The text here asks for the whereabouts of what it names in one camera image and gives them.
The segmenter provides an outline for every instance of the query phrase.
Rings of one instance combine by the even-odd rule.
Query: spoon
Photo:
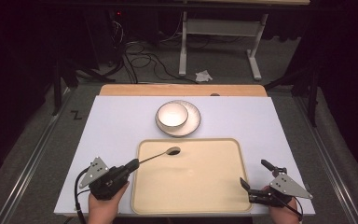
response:
[[[150,157],[149,159],[146,159],[144,161],[140,161],[139,164],[145,162],[145,161],[150,161],[151,159],[155,159],[156,157],[159,157],[161,155],[164,155],[164,154],[167,154],[167,155],[170,155],[170,156],[174,156],[174,155],[177,155],[179,154],[180,152],[180,148],[179,147],[170,147],[168,148],[168,150],[166,150],[165,152],[161,153],[161,154],[158,154],[157,156],[154,156],[154,157]]]

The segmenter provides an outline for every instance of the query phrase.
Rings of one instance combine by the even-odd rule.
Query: silver bracket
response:
[[[109,172],[109,168],[103,162],[103,160],[99,157],[95,158],[94,161],[89,166],[89,170],[86,175],[83,177],[82,181],[79,184],[79,188],[83,189],[90,183],[94,182],[102,175]]]
[[[278,175],[271,183],[269,183],[269,186],[285,195],[306,199],[313,198],[313,196],[298,185],[295,180],[285,174]]]

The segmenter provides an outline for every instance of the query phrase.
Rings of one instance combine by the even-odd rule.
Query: human hand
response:
[[[89,195],[89,224],[110,224],[115,219],[118,203],[129,186],[127,182],[109,201],[99,201],[94,195]]]
[[[297,210],[297,203],[295,198],[288,203],[289,206]],[[298,216],[296,213],[288,209],[287,207],[273,207],[269,206],[269,215],[275,224],[298,224]]]

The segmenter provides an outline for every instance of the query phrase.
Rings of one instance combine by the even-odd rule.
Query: gray floor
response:
[[[231,42],[229,40],[233,40],[232,37],[218,39],[202,49],[199,47],[205,42],[198,39],[191,41],[189,45],[193,48],[188,50],[187,78],[194,80],[195,73],[208,70],[213,80],[204,84],[267,84],[283,75],[298,43],[263,40],[256,54],[263,80],[256,82],[244,54],[245,46],[250,46],[252,41],[244,38]],[[136,45],[129,52],[139,52],[140,49],[140,45]],[[170,42],[169,46],[161,45],[158,49],[145,46],[145,52],[155,53],[170,73],[177,73],[179,46],[174,45],[174,42]],[[147,62],[143,58],[133,61],[139,66]],[[136,72],[140,82],[185,82],[161,80],[157,76],[170,77],[164,75],[160,65],[154,72],[152,63],[137,68]],[[130,82],[124,69],[112,77],[119,83]],[[53,209],[93,99],[101,85],[83,80],[77,89],[64,95],[66,104],[56,117],[51,116],[53,95],[52,91],[48,92],[47,102],[29,119],[0,170],[0,212],[5,208],[0,215],[0,222],[63,223],[66,220],[66,217],[54,215]],[[276,106],[303,180],[314,195],[312,203],[316,215],[305,217],[304,223],[358,223],[358,165],[339,134],[323,94],[319,91],[316,111],[318,127],[312,128],[304,116],[304,99],[293,98],[289,90],[290,86],[277,87],[269,91],[268,95]],[[74,119],[72,111],[78,111],[77,116],[82,119]],[[27,164],[30,158],[36,160]],[[27,178],[21,175],[24,168],[27,168]],[[9,198],[14,188],[20,195]],[[14,199],[5,206],[8,198]],[[78,220],[74,218],[70,223],[78,223]],[[214,223],[241,223],[241,220],[217,219]],[[271,221],[269,217],[254,217],[253,223],[265,224]]]

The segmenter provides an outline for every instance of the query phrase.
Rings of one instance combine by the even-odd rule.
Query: tray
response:
[[[243,213],[251,209],[240,177],[247,180],[239,143],[232,138],[152,139],[138,148],[143,161],[162,155],[135,172],[132,209],[140,215]]]

